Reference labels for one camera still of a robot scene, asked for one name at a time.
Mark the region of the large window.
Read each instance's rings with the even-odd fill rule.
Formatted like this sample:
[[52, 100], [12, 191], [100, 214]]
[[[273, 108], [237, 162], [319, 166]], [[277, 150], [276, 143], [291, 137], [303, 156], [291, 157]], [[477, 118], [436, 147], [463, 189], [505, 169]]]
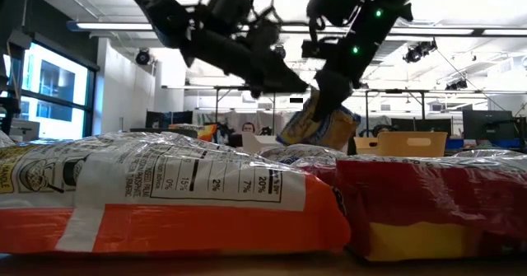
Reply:
[[14, 119], [39, 122], [39, 138], [91, 135], [96, 74], [92, 69], [38, 43], [0, 56], [12, 88], [2, 96], [20, 100]]

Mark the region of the orange Maruchan ramen pack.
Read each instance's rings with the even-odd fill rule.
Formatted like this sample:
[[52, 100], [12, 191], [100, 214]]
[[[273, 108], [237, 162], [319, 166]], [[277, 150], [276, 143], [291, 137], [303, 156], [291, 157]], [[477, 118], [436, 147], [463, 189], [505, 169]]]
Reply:
[[190, 130], [197, 133], [197, 138], [203, 141], [213, 142], [217, 133], [216, 124], [196, 125], [196, 124], [170, 124], [170, 129]]
[[350, 235], [314, 175], [177, 133], [0, 147], [0, 253], [304, 253]]

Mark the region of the yellow-orange plastic bin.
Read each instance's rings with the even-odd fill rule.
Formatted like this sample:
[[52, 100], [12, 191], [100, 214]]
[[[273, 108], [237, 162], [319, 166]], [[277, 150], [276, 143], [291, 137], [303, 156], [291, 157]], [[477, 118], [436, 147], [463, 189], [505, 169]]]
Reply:
[[381, 132], [354, 138], [357, 154], [380, 157], [443, 157], [447, 132]]

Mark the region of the black computer monitor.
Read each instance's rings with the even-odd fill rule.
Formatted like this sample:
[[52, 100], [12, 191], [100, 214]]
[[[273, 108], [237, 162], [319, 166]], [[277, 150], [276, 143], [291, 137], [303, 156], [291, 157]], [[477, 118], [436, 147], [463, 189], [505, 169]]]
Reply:
[[152, 129], [168, 129], [171, 124], [191, 124], [192, 121], [192, 111], [167, 113], [148, 111], [146, 116], [146, 127]]
[[464, 139], [501, 141], [515, 138], [515, 119], [510, 111], [464, 110]]

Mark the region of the ceiling light strip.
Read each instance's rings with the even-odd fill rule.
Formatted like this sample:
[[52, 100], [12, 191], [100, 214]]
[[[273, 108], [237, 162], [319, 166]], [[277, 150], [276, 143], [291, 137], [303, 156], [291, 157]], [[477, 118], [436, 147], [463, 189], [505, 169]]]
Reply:
[[70, 31], [154, 31], [149, 23], [127, 23], [127, 22], [77, 22], [68, 21], [66, 27]]
[[515, 38], [527, 37], [527, 28], [488, 28], [488, 27], [394, 27], [389, 35], [421, 37], [487, 37]]

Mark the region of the black metal rack frame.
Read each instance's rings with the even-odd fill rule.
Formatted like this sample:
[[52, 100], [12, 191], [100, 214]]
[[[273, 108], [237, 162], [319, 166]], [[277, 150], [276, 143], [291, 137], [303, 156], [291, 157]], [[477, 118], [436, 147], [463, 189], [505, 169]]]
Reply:
[[[218, 110], [219, 110], [219, 102], [226, 96], [228, 95], [232, 90], [236, 90], [236, 91], [256, 91], [256, 90], [253, 90], [251, 89], [250, 87], [248, 86], [214, 86], [213, 89], [216, 91], [216, 95], [215, 95], [215, 121], [217, 121], [217, 116], [218, 116]], [[226, 90], [226, 93], [222, 96], [219, 96], [219, 93], [220, 91], [222, 90]], [[277, 109], [276, 109], [276, 99], [277, 99], [277, 93], [274, 92], [273, 93], [273, 98], [270, 99], [270, 101], [272, 102], [272, 114], [273, 114], [273, 129], [274, 128], [274, 121], [275, 121], [275, 114], [277, 112]]]
[[375, 92], [378, 94], [413, 94], [418, 93], [421, 95], [421, 99], [416, 101], [421, 105], [421, 115], [422, 120], [426, 119], [426, 111], [425, 111], [425, 94], [428, 93], [428, 90], [421, 90], [421, 89], [398, 89], [398, 88], [392, 88], [392, 89], [366, 89], [363, 90], [364, 97], [366, 100], [366, 120], [369, 119], [369, 94], [371, 92]]

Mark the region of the small white cabinet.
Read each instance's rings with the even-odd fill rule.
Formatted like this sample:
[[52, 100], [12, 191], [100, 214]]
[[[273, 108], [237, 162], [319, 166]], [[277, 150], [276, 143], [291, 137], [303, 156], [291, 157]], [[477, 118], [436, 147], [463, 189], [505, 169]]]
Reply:
[[35, 121], [13, 119], [9, 137], [19, 142], [34, 141], [40, 135], [40, 123]]

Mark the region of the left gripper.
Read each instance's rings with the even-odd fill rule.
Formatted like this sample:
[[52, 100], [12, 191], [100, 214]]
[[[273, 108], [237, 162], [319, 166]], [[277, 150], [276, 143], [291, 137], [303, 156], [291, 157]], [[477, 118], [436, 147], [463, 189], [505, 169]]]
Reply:
[[195, 29], [180, 43], [180, 52], [187, 64], [197, 58], [225, 74], [242, 78], [254, 99], [271, 93], [303, 93], [308, 84], [271, 50], [279, 33], [280, 26], [268, 20], [250, 28], [246, 36], [234, 39], [212, 30]]

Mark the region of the blue Maruchan ramen pack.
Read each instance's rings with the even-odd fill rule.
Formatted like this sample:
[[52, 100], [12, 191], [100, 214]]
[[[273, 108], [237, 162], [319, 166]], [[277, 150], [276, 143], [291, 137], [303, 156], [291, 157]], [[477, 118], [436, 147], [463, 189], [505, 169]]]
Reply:
[[334, 165], [338, 159], [347, 157], [344, 152], [339, 150], [309, 144], [264, 147], [258, 152], [258, 155], [271, 161], [293, 166], [298, 166], [300, 163]]
[[319, 122], [313, 120], [315, 107], [319, 100], [319, 91], [310, 89], [310, 98], [302, 110], [296, 112], [287, 122], [276, 140], [285, 145], [310, 144], [342, 150], [353, 138], [361, 116], [351, 112], [344, 106], [331, 111]]

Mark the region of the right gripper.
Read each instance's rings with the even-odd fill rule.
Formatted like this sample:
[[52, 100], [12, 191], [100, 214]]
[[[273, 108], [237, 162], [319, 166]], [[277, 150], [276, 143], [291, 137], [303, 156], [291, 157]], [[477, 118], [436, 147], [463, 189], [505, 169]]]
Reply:
[[385, 36], [348, 32], [318, 40], [316, 58], [325, 61], [316, 73], [319, 95], [313, 120], [320, 122], [361, 87], [361, 77], [375, 57]]

